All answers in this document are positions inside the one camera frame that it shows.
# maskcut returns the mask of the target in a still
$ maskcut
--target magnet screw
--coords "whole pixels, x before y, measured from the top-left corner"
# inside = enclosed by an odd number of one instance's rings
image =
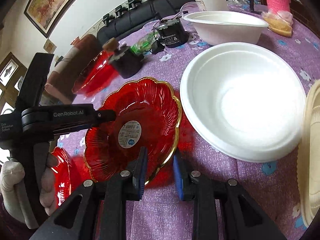
[[[120,172],[121,177],[128,177],[130,175],[130,171],[124,170]]]
[[[201,173],[200,173],[199,171],[192,171],[192,172],[191,172],[191,176],[192,176],[192,177],[197,178],[197,177],[199,177],[200,175],[201,175]]]
[[[90,187],[92,186],[92,184],[93,184],[93,181],[91,179],[87,179],[84,181],[83,186]]]
[[[236,186],[238,184],[238,181],[236,181],[235,179],[229,179],[228,184],[230,186]]]

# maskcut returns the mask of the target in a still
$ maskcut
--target black sofa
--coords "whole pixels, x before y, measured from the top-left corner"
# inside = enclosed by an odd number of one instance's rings
[[[187,2],[194,0],[149,0],[135,9],[131,9],[121,17],[111,21],[108,27],[103,26],[97,33],[101,45],[111,38],[121,40],[141,29],[146,23],[156,20],[156,12],[161,17],[176,14]]]

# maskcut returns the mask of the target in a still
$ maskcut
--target door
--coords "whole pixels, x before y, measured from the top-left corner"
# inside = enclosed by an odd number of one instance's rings
[[[15,102],[27,68],[10,52],[0,64],[0,114],[9,114]]]

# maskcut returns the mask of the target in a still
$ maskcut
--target gold rim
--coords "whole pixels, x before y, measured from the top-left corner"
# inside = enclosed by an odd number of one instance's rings
[[[181,123],[181,119],[182,119],[182,105],[181,105],[181,102],[179,100],[179,98],[177,98],[175,95],[174,95],[174,90],[173,90],[173,87],[170,83],[168,83],[167,81],[158,81],[156,80],[155,78],[153,77],[144,77],[144,78],[141,78],[139,79],[138,81],[129,81],[129,82],[126,82],[124,83],[117,91],[115,92],[112,92],[110,95],[107,96],[107,98],[104,100],[102,106],[105,104],[105,102],[107,101],[107,99],[109,98],[109,96],[111,96],[112,94],[114,93],[117,93],[119,92],[119,90],[124,87],[126,84],[129,84],[129,83],[139,83],[141,82],[142,80],[144,79],[151,79],[152,81],[154,81],[156,84],[164,84],[166,85],[170,92],[171,92],[171,97],[172,99],[177,103],[177,106],[178,106],[178,119],[177,119],[177,123],[176,123],[176,127],[175,127],[175,137],[174,137],[174,141],[173,141],[173,144],[169,150],[169,153],[167,155],[167,158],[164,160],[163,163],[159,164],[157,166],[157,168],[155,169],[155,171],[150,175],[150,177],[146,180],[146,182],[144,183],[144,185],[148,184],[150,181],[152,181],[155,176],[158,174],[158,172],[160,171],[160,169],[171,159],[174,151],[176,150],[177,148],[177,145],[178,145],[178,141],[179,141],[179,126],[180,126],[180,123]],[[89,164],[87,163],[87,160],[86,160],[86,153],[87,153],[87,140],[86,140],[86,137],[87,137],[87,133],[85,134],[85,137],[84,137],[84,142],[85,142],[85,151],[84,151],[84,163],[87,165],[87,167],[89,168],[89,171],[90,171],[90,176],[91,178],[94,180],[94,182],[98,182],[94,176],[92,175],[92,170],[91,170],[91,167],[89,166]]]

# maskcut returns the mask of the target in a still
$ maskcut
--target red glass plate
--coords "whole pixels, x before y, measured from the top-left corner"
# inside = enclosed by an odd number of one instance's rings
[[[146,146],[147,184],[169,161],[178,144],[182,106],[172,86],[151,77],[127,82],[107,97],[100,108],[104,109],[116,111],[117,118],[87,131],[84,160],[92,178],[109,179]]]
[[[55,147],[52,154],[57,157],[59,162],[57,166],[51,169],[55,176],[54,188],[57,204],[60,206],[83,182],[83,176],[80,174],[74,160],[64,148]]]
[[[91,60],[75,81],[72,92],[77,95],[93,96],[110,85],[111,81],[118,76],[118,72],[108,64],[110,55],[112,53],[102,51]]]

